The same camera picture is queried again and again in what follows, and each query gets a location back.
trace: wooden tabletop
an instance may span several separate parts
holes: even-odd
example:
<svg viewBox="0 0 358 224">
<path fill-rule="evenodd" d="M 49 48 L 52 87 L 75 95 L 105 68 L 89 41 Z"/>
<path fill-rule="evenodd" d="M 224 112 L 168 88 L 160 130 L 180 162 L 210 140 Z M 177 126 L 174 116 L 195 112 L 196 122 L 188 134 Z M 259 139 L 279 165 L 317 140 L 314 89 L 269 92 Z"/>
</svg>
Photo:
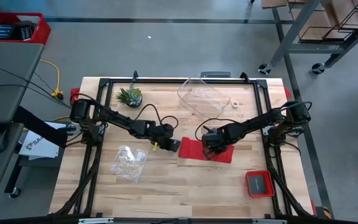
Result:
<svg viewBox="0 0 358 224">
<path fill-rule="evenodd" d="M 96 97 L 98 83 L 98 77 L 84 77 L 81 92 Z M 283 105 L 287 99 L 282 80 L 270 78 L 267 79 L 267 83 L 272 107 Z M 140 109 L 120 105 L 114 97 L 119 87 L 128 86 L 129 84 L 114 84 L 110 107 L 121 114 L 135 118 Z M 201 120 L 179 104 L 177 96 L 179 84 L 138 83 L 135 86 L 142 90 L 143 105 L 153 103 L 161 117 L 173 115 L 179 119 L 179 126 L 174 131 L 173 139 L 181 139 L 183 136 L 195 138 L 194 131 Z M 236 100 L 240 104 L 236 110 L 229 105 L 220 118 L 245 121 L 257 116 L 255 96 L 251 86 L 213 85 L 213 87 L 229 95 L 231 101 Z M 147 108 L 140 119 L 157 120 L 157 117 L 152 108 Z M 175 125 L 175 122 L 169 119 L 164 122 Z M 218 127 L 223 124 L 225 122 L 216 122 L 212 126 Z M 178 158 L 177 153 L 161 149 L 153 151 L 150 141 L 133 138 L 127 131 L 110 125 L 104 137 L 92 213 L 103 212 L 105 217 L 152 218 L 263 218 L 266 213 L 273 216 L 271 198 L 250 197 L 244 183 L 246 172 L 266 169 L 261 138 L 260 131 L 248 134 L 235 144 L 232 163 L 223 164 L 182 159 Z M 296 144 L 294 139 L 287 139 L 287 141 Z M 110 172 L 118 147 L 121 145 L 149 151 L 138 184 L 120 179 Z M 65 149 L 50 212 L 56 212 L 61 208 L 76 189 L 84 153 L 83 144 L 75 144 Z M 310 197 L 298 151 L 291 146 L 283 146 L 281 156 L 288 188 L 311 213 Z M 282 195 L 279 190 L 277 191 L 280 207 L 284 212 Z M 85 207 L 87 195 L 86 189 L 82 209 Z"/>
</svg>

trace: plastic bag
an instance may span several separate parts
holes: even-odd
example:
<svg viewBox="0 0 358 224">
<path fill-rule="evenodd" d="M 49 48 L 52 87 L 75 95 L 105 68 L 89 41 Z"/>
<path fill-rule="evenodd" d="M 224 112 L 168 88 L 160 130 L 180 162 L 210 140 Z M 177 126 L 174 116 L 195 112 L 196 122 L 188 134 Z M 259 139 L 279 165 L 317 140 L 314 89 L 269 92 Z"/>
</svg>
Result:
<svg viewBox="0 0 358 224">
<path fill-rule="evenodd" d="M 149 152 L 140 149 L 132 149 L 129 146 L 120 146 L 114 164 L 110 167 L 113 174 L 119 177 L 139 182 L 143 167 L 147 161 Z"/>
</svg>

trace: gray floor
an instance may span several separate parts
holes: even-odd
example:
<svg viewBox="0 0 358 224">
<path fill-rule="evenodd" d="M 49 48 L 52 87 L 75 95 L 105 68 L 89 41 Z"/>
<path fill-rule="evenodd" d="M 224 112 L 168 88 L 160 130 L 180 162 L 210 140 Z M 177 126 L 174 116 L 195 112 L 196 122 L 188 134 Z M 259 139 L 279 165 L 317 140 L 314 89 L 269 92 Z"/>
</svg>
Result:
<svg viewBox="0 0 358 224">
<path fill-rule="evenodd" d="M 272 19 L 260 1 L 246 0 L 67 0 L 1 2 L 6 11 L 42 12 L 46 16 Z M 289 19 L 281 8 L 282 19 Z M 79 87 L 82 77 L 198 77 L 202 71 L 246 72 L 262 77 L 256 68 L 268 62 L 278 47 L 275 26 L 239 24 L 73 24 L 51 23 L 52 32 L 42 58 L 57 64 L 61 89 Z M 292 55 L 303 100 L 313 102 L 310 123 L 320 164 L 337 219 L 358 221 L 358 46 L 332 69 L 310 75 L 312 64 L 327 55 Z M 55 88 L 55 70 L 40 63 L 37 73 Z M 282 61 L 269 77 L 290 87 Z M 37 77 L 33 82 L 46 87 Z M 50 109 L 41 110 L 40 105 Z M 27 91 L 22 106 L 45 120 L 69 111 Z M 316 185 L 302 139 L 302 161 L 311 197 Z M 0 189 L 0 218 L 45 215 L 52 198 L 57 170 L 26 169 L 19 179 L 17 199 Z"/>
</svg>

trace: succulent plant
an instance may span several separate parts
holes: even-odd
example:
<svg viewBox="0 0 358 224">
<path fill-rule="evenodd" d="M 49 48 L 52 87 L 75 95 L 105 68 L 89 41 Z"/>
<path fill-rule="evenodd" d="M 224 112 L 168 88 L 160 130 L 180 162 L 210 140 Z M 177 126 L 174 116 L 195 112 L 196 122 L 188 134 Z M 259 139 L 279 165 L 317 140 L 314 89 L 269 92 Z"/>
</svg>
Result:
<svg viewBox="0 0 358 224">
<path fill-rule="evenodd" d="M 118 93 L 116 99 L 121 104 L 139 106 L 142 103 L 142 92 L 140 89 L 134 88 L 134 84 L 131 83 L 128 90 L 121 88 L 121 92 Z"/>
</svg>

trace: tape roll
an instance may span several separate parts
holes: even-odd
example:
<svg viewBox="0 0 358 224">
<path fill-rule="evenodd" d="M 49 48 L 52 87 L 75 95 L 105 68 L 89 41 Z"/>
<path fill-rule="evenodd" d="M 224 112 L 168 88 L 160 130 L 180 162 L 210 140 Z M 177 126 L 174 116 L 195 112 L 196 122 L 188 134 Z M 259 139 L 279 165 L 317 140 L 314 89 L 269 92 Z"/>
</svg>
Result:
<svg viewBox="0 0 358 224">
<path fill-rule="evenodd" d="M 236 109 L 237 107 L 239 107 L 239 102 L 237 102 L 237 101 L 233 101 L 232 103 L 231 103 L 231 106 L 234 108 L 234 109 Z"/>
</svg>

